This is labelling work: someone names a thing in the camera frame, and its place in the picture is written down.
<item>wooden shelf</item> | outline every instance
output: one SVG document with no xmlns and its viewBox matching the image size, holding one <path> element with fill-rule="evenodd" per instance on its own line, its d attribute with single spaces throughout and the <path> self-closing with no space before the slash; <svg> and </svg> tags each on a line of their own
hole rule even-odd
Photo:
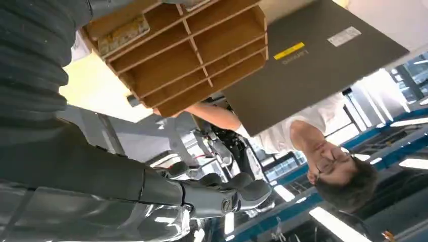
<svg viewBox="0 0 428 242">
<path fill-rule="evenodd" d="M 173 116 L 185 108 L 202 101 L 211 94 L 221 91 L 260 70 L 264 66 L 264 63 L 265 56 L 263 54 L 257 54 L 212 78 L 213 87 L 211 87 L 208 82 L 203 82 L 159 105 L 159 112 L 162 116 Z"/>
<path fill-rule="evenodd" d="M 248 10 L 197 35 L 195 42 L 204 63 L 209 63 L 261 36 L 264 29 L 254 19 L 253 11 Z"/>
<path fill-rule="evenodd" d="M 184 25 L 178 24 L 160 34 L 157 38 L 147 41 L 133 49 L 131 52 L 128 52 L 112 61 L 111 65 L 117 73 L 123 73 L 186 41 L 188 37 L 189 36 L 187 35 Z"/>
<path fill-rule="evenodd" d="M 258 2 L 259 0 L 218 1 L 187 19 L 190 31 L 198 34 L 256 6 Z"/>
<path fill-rule="evenodd" d="M 139 14 L 145 13 L 160 5 L 159 0 L 136 0 L 128 6 L 86 25 L 91 40 L 98 40 L 120 26 L 130 22 Z"/>
<path fill-rule="evenodd" d="M 206 81 L 207 77 L 205 76 L 203 70 L 198 70 L 144 97 L 143 102 L 148 107 L 156 107 L 170 100 L 171 98 L 180 95 L 186 90 L 191 89 L 194 86 Z"/>
<path fill-rule="evenodd" d="M 85 29 L 101 37 L 144 13 L 150 31 L 102 58 L 144 106 L 172 116 L 262 68 L 268 36 L 259 2 L 211 0 L 187 12 L 135 0 Z"/>
<path fill-rule="evenodd" d="M 182 23 L 180 13 L 178 12 L 177 6 L 174 4 L 162 4 L 147 12 L 145 17 L 150 26 L 150 31 L 147 34 L 119 48 L 117 51 L 103 56 L 103 58 L 106 58 L 108 62 L 112 62 L 175 25 Z"/>
<path fill-rule="evenodd" d="M 247 45 L 244 48 L 241 48 L 217 61 L 206 66 L 206 70 L 210 77 L 213 77 L 228 68 L 233 67 L 234 65 L 239 64 L 240 62 L 250 58 L 251 56 L 260 53 L 265 50 L 266 45 L 264 43 L 264 37 L 255 41 L 252 44 Z"/>
<path fill-rule="evenodd" d="M 136 81 L 135 92 L 142 98 L 200 68 L 190 43 L 184 42 L 143 62 L 130 72 Z"/>
</svg>

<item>man's arm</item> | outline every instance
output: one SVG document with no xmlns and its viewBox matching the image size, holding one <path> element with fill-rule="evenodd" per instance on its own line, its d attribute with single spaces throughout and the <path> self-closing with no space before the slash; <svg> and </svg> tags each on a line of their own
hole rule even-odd
<svg viewBox="0 0 428 242">
<path fill-rule="evenodd" d="M 225 130 L 237 131 L 241 126 L 238 117 L 222 107 L 197 103 L 187 108 L 186 111 Z"/>
</svg>

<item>gray laptop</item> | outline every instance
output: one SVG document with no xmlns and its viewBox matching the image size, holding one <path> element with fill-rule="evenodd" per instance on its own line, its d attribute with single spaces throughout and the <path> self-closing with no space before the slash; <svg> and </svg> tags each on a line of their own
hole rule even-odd
<svg viewBox="0 0 428 242">
<path fill-rule="evenodd" d="M 267 32 L 266 66 L 224 90 L 252 136 L 408 53 L 331 0 L 315 1 Z"/>
</svg>

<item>yellow sticker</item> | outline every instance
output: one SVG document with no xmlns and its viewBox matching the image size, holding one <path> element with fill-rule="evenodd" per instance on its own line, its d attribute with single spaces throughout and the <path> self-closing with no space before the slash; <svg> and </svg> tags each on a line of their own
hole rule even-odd
<svg viewBox="0 0 428 242">
<path fill-rule="evenodd" d="M 302 43 L 302 42 L 300 42 L 300 43 L 298 43 L 297 45 L 295 45 L 295 46 L 293 46 L 293 47 L 291 47 L 291 48 L 288 48 L 288 49 L 286 49 L 286 50 L 282 51 L 281 53 L 276 54 L 276 55 L 274 56 L 274 58 L 275 58 L 276 60 L 279 60 L 279 59 L 281 59 L 281 58 L 284 58 L 284 57 L 288 56 L 289 54 L 291 54 L 291 53 L 293 53 L 293 52 L 296 52 L 296 51 L 300 50 L 300 49 L 301 49 L 301 48 L 303 48 L 303 47 L 305 47 L 305 44 L 304 44 L 304 43 Z"/>
</svg>

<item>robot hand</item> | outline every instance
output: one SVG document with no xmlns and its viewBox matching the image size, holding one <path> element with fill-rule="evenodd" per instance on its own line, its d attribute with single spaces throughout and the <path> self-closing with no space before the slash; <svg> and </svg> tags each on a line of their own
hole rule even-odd
<svg viewBox="0 0 428 242">
<path fill-rule="evenodd" d="M 179 177 L 188 170 L 184 162 L 169 169 L 157 169 L 162 176 Z M 223 183 L 216 173 L 200 180 L 176 181 L 183 189 L 184 206 L 190 207 L 193 218 L 224 216 L 230 212 L 254 209 L 271 194 L 271 187 L 262 180 L 253 181 L 250 175 L 240 173 L 229 182 Z"/>
</svg>

